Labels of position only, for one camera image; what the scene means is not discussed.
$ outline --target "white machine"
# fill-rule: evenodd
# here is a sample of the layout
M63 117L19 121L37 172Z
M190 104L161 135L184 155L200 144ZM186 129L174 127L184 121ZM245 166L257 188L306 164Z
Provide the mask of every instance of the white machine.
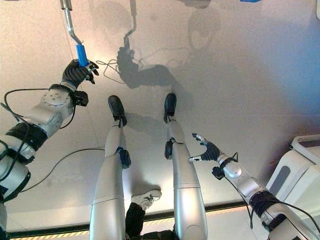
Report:
M266 188L280 201L320 215L320 134L297 136L280 159ZM302 219L306 215L295 210Z

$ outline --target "black cable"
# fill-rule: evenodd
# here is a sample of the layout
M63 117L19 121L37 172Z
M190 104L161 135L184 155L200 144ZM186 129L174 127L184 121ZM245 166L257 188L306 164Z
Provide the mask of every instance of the black cable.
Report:
M3 99L4 99L4 104L5 106L8 108L9 112L14 113L16 116L23 118L24 116L15 113L14 111L12 111L12 109L10 108L8 101L7 101L7 96L11 93L14 92L19 92L19 91L35 91L35 90L49 90L48 88L20 88L20 89L14 89L11 91L8 91L4 94Z
M6 144L4 141L2 141L0 139L0 143L2 143L2 145L4 146L5 150L1 153L0 155L0 160L2 160L2 158L7 154L8 150L9 150L9 146L8 144Z
M311 219L311 221L313 222L313 224L315 225L317 231L318 231L319 234L320 234L320 227L318 226L317 222L316 222L315 219L314 219L309 213L307 213L306 211L302 210L302 209L299 208L299 207L293 206L293 205L291 205L291 204L289 204L289 203L283 202L283 201L268 200L268 202L273 202L273 203L277 203L277 204L284 204L284 205L287 205L287 206L289 206L289 207L291 207L291 208L293 208L293 209L297 209L297 210L299 210L300 212L304 213L305 215L307 215L307 216Z
M75 154L75 153L78 153L78 152L82 152L82 151L87 151L87 150L100 150L100 151L104 151L104 149L101 149L101 148L84 148L84 149L80 149L80 150L76 150L76 151L73 151L67 155L65 155L64 157L62 157L54 166L53 168L51 169L51 171L41 180L39 181L38 183L32 185L31 187L28 187L27 189L25 190L22 190L20 193L23 193L23 192L26 192L30 189L33 189L35 186L39 185L40 183L42 183L44 180L46 180L50 174L54 171L54 169L56 168L56 166L61 163L64 159L66 159L67 157L69 157L70 155L72 154Z
M19 116L18 118L19 118L21 121L23 121L24 124L26 125L25 135L24 135L24 138L23 138L23 140L22 140L22 142L21 142L21 144L20 144L20 147L19 147L18 151L17 151L16 154L15 154L15 157L14 157L12 163L11 163L11 166L10 166L8 172L5 174L4 177L2 177L2 178L0 179L0 182L3 181L4 179L6 179L6 178L9 176L9 174L11 173L11 171L12 171L12 169L14 168L14 165L15 165L17 159L18 159L18 155L20 154L21 149L23 148L23 146L24 146L24 144L25 144L25 142L27 141L27 138L28 138L29 129L30 129L29 124L28 124L22 117Z
M74 119L75 113L76 113L76 105L74 105L74 107L73 107L73 113L72 113L72 117L71 117L70 121L66 125L60 127L59 129L64 129L65 127L67 127L72 122L72 120Z
M246 200L244 199L244 197L240 194L240 192L238 191L238 189L232 184L232 182L225 177L225 179L227 179L227 181L234 187L234 189L238 192L238 194L240 195L240 197L243 199L243 201L245 202L245 206L246 206L246 210L249 214L249 218L250 218L250 229L253 228L253 223L252 223L252 218L253 218L253 209L252 209L252 212L250 214L250 211L249 211L249 207L248 207L248 203L246 202Z
M25 142L27 141L27 137L28 137L29 130L30 130L29 124L27 123L26 120L23 119L24 116L22 116L20 114L17 114L14 111L12 111L12 109L10 108L10 106L8 104L7 97L8 97L9 94L14 93L14 92L34 91L34 90L48 90L48 88L21 88L21 89L14 89L14 90L6 92L4 94L4 96L3 96L4 104L1 102L1 106L4 109L6 109L8 112L10 112L17 121L21 120L26 125L26 131L25 131L24 138L23 138L23 140L22 140L22 142L21 142L21 144L20 144L20 146L18 148L18 151L16 151L16 154L14 156L14 159L13 159L12 163L11 163L11 166L9 167L9 170L7 171L5 176L0 179L0 182L3 181L4 179L6 179L9 176L9 174L11 173L12 169L14 168L14 165L15 165L17 159L18 159L18 155L20 154L21 149L23 148Z
M246 202L245 199L244 199L244 198L242 197L242 195L240 194L240 192L238 191L238 189L232 184L232 182L231 182L228 178L226 178L226 177L225 177L225 179L228 180L228 182L229 182L229 183L235 188L235 190L239 193L239 195L241 196L241 198L243 199L243 201ZM286 203L286 202L283 202L283 201L279 201L279 200L278 200L278 201L277 201L277 200L267 200L267 202L272 202L272 203L277 203L277 204L284 204L284 205L287 205L287 206L289 206L289 207L291 207L291 208L297 209L297 210L299 210L300 212L304 213L305 215L307 215L307 216L311 219L311 221L313 222L313 224L315 225L317 231L318 231L319 234L320 234L320 227L318 226L317 222L316 222L315 219L314 219L309 213L307 213L306 211L302 210L302 209L299 208L299 207L293 206L293 205L291 205L291 204L289 204L289 203ZM254 209L252 209L252 211L251 211L251 213L250 213L250 212L249 212L249 208L248 208L248 204L246 205L246 208L247 208L247 211L248 211L249 217L250 217L250 228L252 229L252 228L253 228Z

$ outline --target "metal rod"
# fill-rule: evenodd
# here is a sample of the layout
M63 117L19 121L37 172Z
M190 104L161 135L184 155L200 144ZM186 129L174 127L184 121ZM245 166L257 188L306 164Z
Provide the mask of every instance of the metal rod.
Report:
M74 27L72 25L70 10L68 8L64 9L64 15L65 15L66 26L67 26L70 37L73 38L73 40L75 40L77 44L82 45L82 42L75 34Z

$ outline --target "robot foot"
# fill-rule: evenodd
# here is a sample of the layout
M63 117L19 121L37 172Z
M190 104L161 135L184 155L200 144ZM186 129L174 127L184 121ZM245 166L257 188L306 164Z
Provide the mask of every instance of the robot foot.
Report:
M113 119L115 121L122 120L122 125L123 126L127 125L124 106L122 105L120 98L117 97L116 95L112 95L108 98L108 104L113 114Z
M164 101L164 121L168 123L168 116L175 115L177 97L174 93L169 93Z

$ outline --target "silver metal joint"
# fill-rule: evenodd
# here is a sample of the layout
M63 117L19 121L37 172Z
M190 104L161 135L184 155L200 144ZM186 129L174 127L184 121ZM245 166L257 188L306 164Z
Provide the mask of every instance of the silver metal joint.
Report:
M228 158L229 158L228 155L222 153L222 154L217 158L216 162L217 162L217 163L219 164L219 166L220 166L220 165L221 165L226 159L228 159Z
M60 0L60 6L62 10L69 9L72 11L71 0Z

